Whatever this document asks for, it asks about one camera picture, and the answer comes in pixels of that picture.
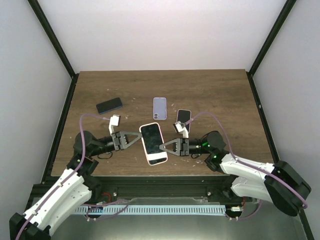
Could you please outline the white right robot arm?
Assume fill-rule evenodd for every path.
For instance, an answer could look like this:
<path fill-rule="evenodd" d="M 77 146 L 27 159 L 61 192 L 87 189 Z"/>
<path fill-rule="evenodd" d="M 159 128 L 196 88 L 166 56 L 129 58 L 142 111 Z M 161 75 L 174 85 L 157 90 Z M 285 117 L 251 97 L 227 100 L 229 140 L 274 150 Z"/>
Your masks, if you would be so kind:
<path fill-rule="evenodd" d="M 229 202 L 238 197 L 250 197 L 272 203 L 286 215 L 295 217 L 308 206 L 310 185 L 287 162 L 263 163 L 232 155 L 218 131 L 201 139 L 176 138 L 159 146 L 160 150 L 176 156 L 206 154 L 206 166 L 213 172 L 231 177 L 222 188 Z"/>

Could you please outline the white phone case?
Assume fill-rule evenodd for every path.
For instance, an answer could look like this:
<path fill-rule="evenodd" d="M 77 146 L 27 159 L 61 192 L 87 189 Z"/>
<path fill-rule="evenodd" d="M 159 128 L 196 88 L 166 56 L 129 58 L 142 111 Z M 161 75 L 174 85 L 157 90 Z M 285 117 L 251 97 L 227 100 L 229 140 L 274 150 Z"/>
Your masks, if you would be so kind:
<path fill-rule="evenodd" d="M 173 124 L 175 130 L 177 133 L 182 134 L 184 137 L 187 136 L 187 133 L 190 131 L 190 123 L 185 124 L 184 128 L 181 126 L 181 124 L 186 123 L 191 119 L 191 111 L 186 109 L 179 109 L 177 111 L 177 117 L 176 122 Z"/>

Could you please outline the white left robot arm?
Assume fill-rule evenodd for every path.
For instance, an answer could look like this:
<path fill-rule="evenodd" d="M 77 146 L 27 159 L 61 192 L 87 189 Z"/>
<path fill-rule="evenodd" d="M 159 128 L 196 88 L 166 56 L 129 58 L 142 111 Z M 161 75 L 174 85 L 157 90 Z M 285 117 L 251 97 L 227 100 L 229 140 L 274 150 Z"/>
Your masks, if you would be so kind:
<path fill-rule="evenodd" d="M 102 138 L 89 131 L 75 137 L 73 157 L 52 187 L 23 214 L 9 220 L 12 240 L 49 240 L 56 229 L 78 207 L 102 196 L 102 183 L 93 171 L 98 161 L 93 157 L 129 148 L 142 138 L 139 132 L 118 131 Z"/>

